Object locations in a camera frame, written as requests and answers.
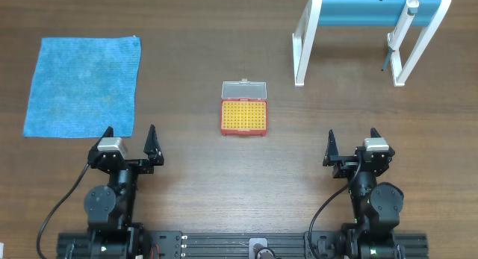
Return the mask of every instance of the wooden table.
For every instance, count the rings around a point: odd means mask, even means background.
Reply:
[[[321,166],[327,132],[353,153],[376,127],[397,154],[379,178],[405,192],[398,231],[426,232],[430,257],[475,258],[478,243],[478,0],[453,0],[403,88],[381,72],[390,28],[320,28],[294,88],[291,33],[307,0],[0,0],[0,242],[6,258],[36,258],[40,224],[78,177],[94,139],[22,136],[42,37],[141,37],[130,157],[155,124],[166,159],[141,176],[134,220],[153,230],[304,232],[344,180]],[[413,48],[418,30],[401,52]],[[266,137],[220,135],[223,81],[266,81]],[[83,231],[90,170],[42,247]],[[353,218],[340,195],[316,229]]]

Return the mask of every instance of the white stand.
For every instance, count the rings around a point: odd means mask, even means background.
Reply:
[[[402,68],[402,61],[400,60],[400,52],[398,51],[398,48],[402,44],[403,38],[405,37],[405,34],[413,20],[413,16],[409,16],[407,14],[409,7],[414,6],[413,1],[414,0],[406,0],[405,7],[400,15],[397,27],[392,33],[387,34],[388,46],[395,50],[395,52],[391,54],[390,59],[395,87],[405,86],[406,79],[409,77],[410,72],[412,72],[413,68],[417,64],[418,59],[423,54],[423,51],[432,39],[433,34],[435,34],[435,31],[438,29],[438,26],[440,25],[441,20],[443,20],[445,17],[445,14],[447,13],[451,3],[451,0],[441,0],[438,10],[432,17],[432,21],[430,21],[430,24],[427,27],[422,28],[420,36],[418,37],[418,41],[415,43],[415,47],[413,48],[409,59],[405,62],[405,66]]]
[[[395,87],[402,87],[405,81],[415,67],[418,59],[423,54],[433,34],[443,20],[450,7],[451,0],[441,0],[440,6],[432,17],[430,24],[423,28],[418,41],[402,68],[399,47],[403,38],[409,29],[413,15],[408,15],[409,8],[418,7],[418,0],[406,0],[405,7],[398,20],[397,26],[393,32],[387,34],[387,42],[394,52],[391,54],[391,67]],[[304,86],[305,72],[307,71],[308,59],[311,55],[312,45],[314,43],[315,32],[319,23],[320,9],[322,0],[308,0],[304,12],[300,17],[299,24],[292,34],[292,50],[294,53],[294,83],[296,87]]]
[[[294,53],[294,82],[296,87],[304,86],[308,59],[314,44],[315,31],[319,24],[322,0],[308,0],[300,17],[296,31],[292,33],[292,51]]]

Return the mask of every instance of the blue bar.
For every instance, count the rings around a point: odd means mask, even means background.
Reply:
[[[412,26],[426,27],[441,0],[419,0]],[[319,26],[394,27],[405,0],[322,0]]]

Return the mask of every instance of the transparent lid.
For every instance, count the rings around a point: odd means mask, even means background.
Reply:
[[[223,99],[267,99],[265,82],[242,81],[223,82]]]

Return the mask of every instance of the blue towel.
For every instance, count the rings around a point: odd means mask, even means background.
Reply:
[[[23,135],[130,137],[140,56],[138,37],[42,39]]]

